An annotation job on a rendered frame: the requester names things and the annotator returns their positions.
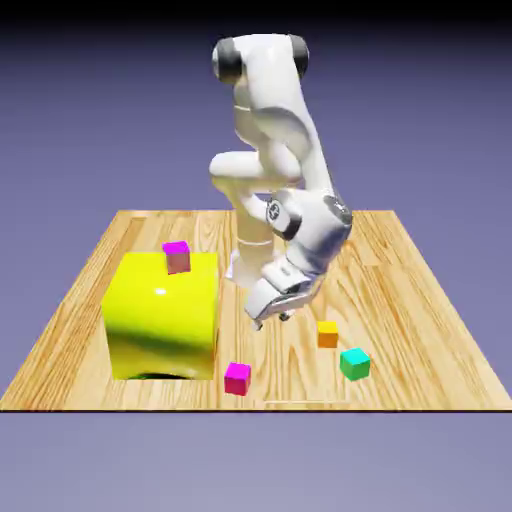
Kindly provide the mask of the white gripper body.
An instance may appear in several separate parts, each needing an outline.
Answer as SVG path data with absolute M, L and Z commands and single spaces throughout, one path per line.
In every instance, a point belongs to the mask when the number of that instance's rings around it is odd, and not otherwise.
M 260 279 L 250 290 L 245 311 L 252 320 L 265 320 L 282 312 L 292 315 L 297 309 L 310 302 L 313 298 L 311 286 L 303 283 L 293 286 L 284 292 L 275 288 L 268 280 Z

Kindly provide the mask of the small orange cube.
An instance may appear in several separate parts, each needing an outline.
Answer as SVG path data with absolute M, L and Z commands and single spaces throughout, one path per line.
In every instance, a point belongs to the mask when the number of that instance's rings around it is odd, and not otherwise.
M 319 348 L 336 348 L 339 339 L 337 323 L 334 321 L 317 322 L 317 343 Z

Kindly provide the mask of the small magenta cube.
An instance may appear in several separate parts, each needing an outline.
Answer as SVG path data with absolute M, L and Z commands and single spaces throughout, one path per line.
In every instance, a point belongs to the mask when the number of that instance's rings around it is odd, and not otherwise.
M 184 240 L 162 244 L 169 275 L 186 273 L 191 270 L 190 249 Z
M 251 383 L 251 366 L 230 362 L 224 374 L 224 391 L 227 394 L 246 396 Z

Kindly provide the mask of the small green cube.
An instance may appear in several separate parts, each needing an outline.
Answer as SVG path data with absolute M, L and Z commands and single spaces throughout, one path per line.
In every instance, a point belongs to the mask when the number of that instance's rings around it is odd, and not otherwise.
M 350 381 L 369 376 L 371 359 L 361 348 L 352 348 L 340 353 L 340 370 Z

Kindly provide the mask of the large yellow box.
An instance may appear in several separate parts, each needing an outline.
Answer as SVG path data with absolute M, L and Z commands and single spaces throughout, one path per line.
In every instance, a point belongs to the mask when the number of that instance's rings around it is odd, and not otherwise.
M 101 302 L 113 378 L 211 380 L 218 296 L 215 253 L 193 253 L 178 274 L 162 252 L 124 254 Z

